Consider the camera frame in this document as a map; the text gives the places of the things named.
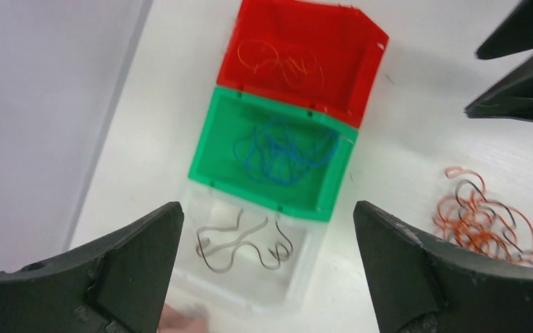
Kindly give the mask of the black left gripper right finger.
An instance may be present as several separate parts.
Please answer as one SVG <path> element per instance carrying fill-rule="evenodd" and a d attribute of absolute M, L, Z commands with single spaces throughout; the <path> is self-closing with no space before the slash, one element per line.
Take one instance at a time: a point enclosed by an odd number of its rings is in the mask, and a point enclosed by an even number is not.
<path fill-rule="evenodd" d="M 367 201 L 353 220 L 381 332 L 533 332 L 533 268 L 455 246 Z"/>

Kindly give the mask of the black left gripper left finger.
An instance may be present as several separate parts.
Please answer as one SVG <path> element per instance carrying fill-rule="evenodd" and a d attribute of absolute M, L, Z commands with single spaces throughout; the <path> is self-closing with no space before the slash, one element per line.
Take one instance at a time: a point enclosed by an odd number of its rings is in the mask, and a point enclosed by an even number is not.
<path fill-rule="evenodd" d="M 0 272 L 0 332 L 155 332 L 185 216 L 169 202 L 13 273 Z"/>

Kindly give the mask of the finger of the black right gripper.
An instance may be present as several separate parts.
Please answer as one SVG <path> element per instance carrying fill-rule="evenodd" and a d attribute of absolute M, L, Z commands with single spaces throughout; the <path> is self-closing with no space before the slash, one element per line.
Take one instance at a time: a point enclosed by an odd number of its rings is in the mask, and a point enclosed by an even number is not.
<path fill-rule="evenodd" d="M 490 60 L 533 49 L 533 0 L 523 0 L 475 52 Z"/>
<path fill-rule="evenodd" d="M 533 56 L 465 108 L 470 119 L 515 119 L 533 123 Z"/>

